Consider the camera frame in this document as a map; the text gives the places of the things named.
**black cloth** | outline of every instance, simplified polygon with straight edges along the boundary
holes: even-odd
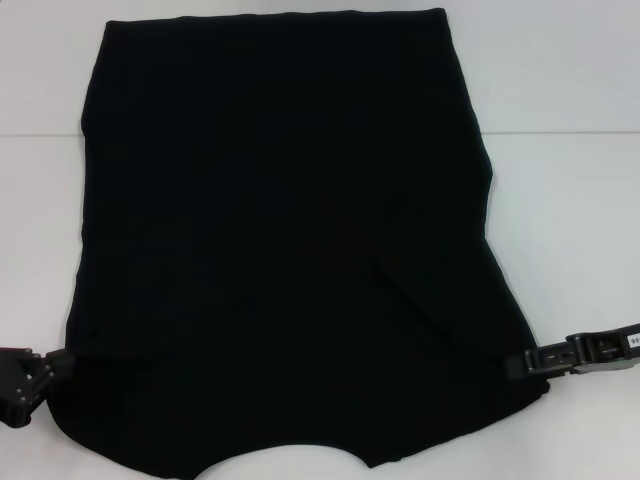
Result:
[[[491,167],[443,10],[110,22],[89,87],[60,428],[191,479],[373,467],[538,399],[485,241]]]

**white table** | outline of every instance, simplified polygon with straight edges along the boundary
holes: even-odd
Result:
[[[3,0],[0,343],[62,345],[81,249],[78,124],[107,20],[434,6],[447,8],[495,170],[488,237],[538,341],[639,322],[636,1]],[[633,478],[639,405],[640,368],[573,376],[502,422],[396,464],[369,470],[337,450],[282,447],[202,478]],[[0,426],[0,478],[149,477],[73,443],[42,407],[28,428]]]

